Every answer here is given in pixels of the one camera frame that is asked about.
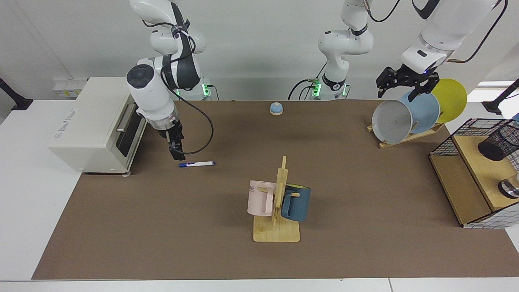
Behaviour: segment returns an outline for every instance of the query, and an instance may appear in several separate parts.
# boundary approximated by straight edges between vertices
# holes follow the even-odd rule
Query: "brown table mat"
[[[204,118],[178,102],[184,150],[203,145]],[[427,155],[435,136],[380,150],[365,128],[379,101],[196,102],[215,136],[178,167],[153,129],[132,175],[82,175],[35,280],[519,276],[504,230],[464,230]],[[255,243],[249,180],[312,187],[301,242]]]

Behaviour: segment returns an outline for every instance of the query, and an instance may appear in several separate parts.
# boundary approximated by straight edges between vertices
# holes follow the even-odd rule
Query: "yellow plate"
[[[461,83],[454,79],[441,79],[432,94],[438,99],[442,112],[438,123],[454,120],[467,106],[467,91]]]

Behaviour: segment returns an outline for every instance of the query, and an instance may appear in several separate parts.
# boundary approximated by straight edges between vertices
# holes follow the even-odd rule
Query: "mug handle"
[[[294,193],[294,191],[286,190],[285,194],[284,194],[285,196],[284,196],[284,200],[283,200],[283,209],[285,209],[285,204],[286,204],[286,218],[287,219],[292,217],[292,212],[290,212],[290,201],[292,199],[292,193]]]
[[[267,195],[263,196],[263,214],[267,213],[267,207],[268,207],[268,198],[274,196],[274,189],[273,188],[266,188],[267,189]]]

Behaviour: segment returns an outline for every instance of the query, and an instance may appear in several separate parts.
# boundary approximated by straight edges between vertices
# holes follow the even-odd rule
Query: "plate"
[[[441,79],[432,90],[432,94],[438,99],[443,112],[438,123],[453,121],[467,106],[467,91],[461,83],[454,79]]]
[[[381,103],[372,118],[373,133],[388,144],[404,140],[413,126],[411,111],[398,100],[386,100]]]
[[[428,131],[440,117],[440,103],[438,99],[433,94],[421,94],[410,102],[409,94],[411,94],[411,91],[404,94],[400,101],[411,111],[413,123],[418,123],[411,130],[411,134],[420,134]]]

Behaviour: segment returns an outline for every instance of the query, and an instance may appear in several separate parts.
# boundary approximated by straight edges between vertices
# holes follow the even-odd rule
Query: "white table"
[[[0,125],[0,291],[512,291],[519,278],[247,281],[30,281],[79,173],[47,149],[74,101],[34,101]],[[480,104],[447,125],[492,117]],[[519,246],[519,227],[508,230]]]

